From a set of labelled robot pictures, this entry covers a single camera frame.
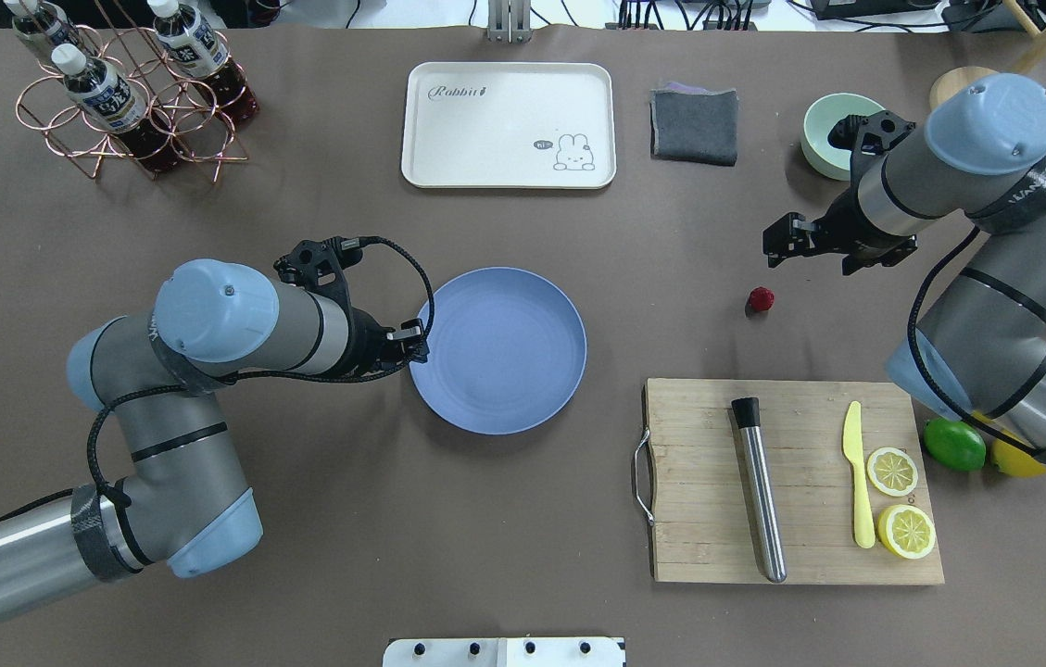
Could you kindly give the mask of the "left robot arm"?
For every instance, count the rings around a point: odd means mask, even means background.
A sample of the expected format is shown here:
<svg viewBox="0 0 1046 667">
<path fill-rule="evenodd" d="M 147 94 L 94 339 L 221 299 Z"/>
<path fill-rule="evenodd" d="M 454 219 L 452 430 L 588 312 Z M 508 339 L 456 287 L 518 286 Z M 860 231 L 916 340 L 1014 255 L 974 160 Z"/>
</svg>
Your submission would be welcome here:
<svg viewBox="0 0 1046 667">
<path fill-rule="evenodd" d="M 383 237 L 302 242 L 274 278 L 185 262 L 142 315 L 108 321 L 67 359 L 96 413 L 91 482 L 0 518 L 0 622 L 166 562 L 181 578 L 255 548 L 263 527 L 217 393 L 252 377 L 353 384 L 428 358 L 430 320 L 380 325 L 345 271 Z"/>
</svg>

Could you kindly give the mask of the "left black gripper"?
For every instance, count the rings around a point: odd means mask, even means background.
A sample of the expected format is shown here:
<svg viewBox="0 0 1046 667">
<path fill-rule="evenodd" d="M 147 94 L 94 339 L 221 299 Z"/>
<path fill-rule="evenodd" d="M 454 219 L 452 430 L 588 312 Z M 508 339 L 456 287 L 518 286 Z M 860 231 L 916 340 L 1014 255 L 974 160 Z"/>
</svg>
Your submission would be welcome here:
<svg viewBox="0 0 1046 667">
<path fill-rule="evenodd" d="M 282 283 L 312 295 L 321 321 L 318 341 L 301 363 L 289 369 L 290 374 L 363 383 L 366 377 L 396 372 L 403 362 L 428 362 L 428 326 L 422 320 L 404 321 L 395 330 L 353 307 L 345 270 L 361 262 L 365 246 L 376 244 L 411 258 L 387 239 L 327 239 L 299 242 L 274 261 Z"/>
</svg>

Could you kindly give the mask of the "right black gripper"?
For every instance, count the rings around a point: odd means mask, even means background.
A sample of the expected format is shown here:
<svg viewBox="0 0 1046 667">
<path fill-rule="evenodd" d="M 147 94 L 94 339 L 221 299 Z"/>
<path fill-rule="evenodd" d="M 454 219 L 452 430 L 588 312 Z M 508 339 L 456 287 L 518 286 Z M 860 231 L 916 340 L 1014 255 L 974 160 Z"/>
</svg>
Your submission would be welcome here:
<svg viewBox="0 0 1046 667">
<path fill-rule="evenodd" d="M 789 258 L 814 255 L 844 255 L 841 270 L 850 275 L 876 264 L 892 267 L 917 248 L 913 233 L 888 232 L 865 214 L 860 185 L 865 184 L 870 166 L 884 165 L 884 156 L 911 135 L 916 123 L 892 111 L 878 111 L 870 117 L 849 115 L 829 133 L 832 146 L 851 152 L 851 184 L 838 196 L 823 217 L 808 218 L 787 212 L 761 232 L 761 252 L 769 269 Z"/>
</svg>

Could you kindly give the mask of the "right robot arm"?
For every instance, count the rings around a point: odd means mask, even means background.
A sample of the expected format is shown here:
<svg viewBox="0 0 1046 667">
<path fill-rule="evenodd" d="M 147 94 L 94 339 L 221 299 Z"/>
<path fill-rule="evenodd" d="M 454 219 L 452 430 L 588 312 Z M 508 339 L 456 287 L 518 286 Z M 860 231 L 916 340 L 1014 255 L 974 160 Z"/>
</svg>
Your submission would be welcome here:
<svg viewBox="0 0 1046 667">
<path fill-rule="evenodd" d="M 823 217 L 765 228 L 769 264 L 836 253 L 845 274 L 894 266 L 920 231 L 962 211 L 988 239 L 912 325 L 888 374 L 952 421 L 976 412 L 1005 427 L 1046 466 L 1045 89 L 992 73 L 924 125 L 879 111 L 829 138 L 852 152 L 849 189 Z"/>
</svg>

